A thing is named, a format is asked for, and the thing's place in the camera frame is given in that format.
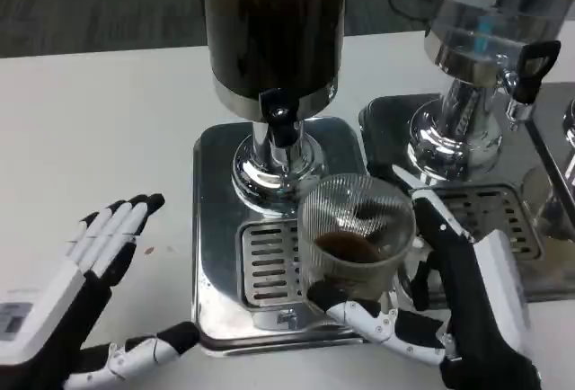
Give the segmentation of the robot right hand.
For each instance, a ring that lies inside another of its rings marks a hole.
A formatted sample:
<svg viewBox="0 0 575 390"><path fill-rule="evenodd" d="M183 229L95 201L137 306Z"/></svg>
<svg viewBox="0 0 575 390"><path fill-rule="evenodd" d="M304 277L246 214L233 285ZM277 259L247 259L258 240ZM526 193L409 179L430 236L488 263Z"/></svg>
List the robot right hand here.
<svg viewBox="0 0 575 390"><path fill-rule="evenodd" d="M411 200L441 278L447 322L402 309L384 313L376 301L323 280L307 289L307 299L363 339L438 367L448 389L541 388L508 237L495 229L475 240L432 189L415 190Z"/></svg>

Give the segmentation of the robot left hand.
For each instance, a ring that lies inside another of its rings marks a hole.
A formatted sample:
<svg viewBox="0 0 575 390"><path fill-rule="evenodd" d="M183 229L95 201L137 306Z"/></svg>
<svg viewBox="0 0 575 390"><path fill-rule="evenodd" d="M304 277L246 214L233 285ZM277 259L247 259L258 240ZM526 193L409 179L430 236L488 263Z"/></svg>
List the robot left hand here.
<svg viewBox="0 0 575 390"><path fill-rule="evenodd" d="M85 347L125 276L160 193L119 200L81 219L55 275L1 301L3 389L110 389L180 358L199 343L184 321L155 334Z"/></svg>

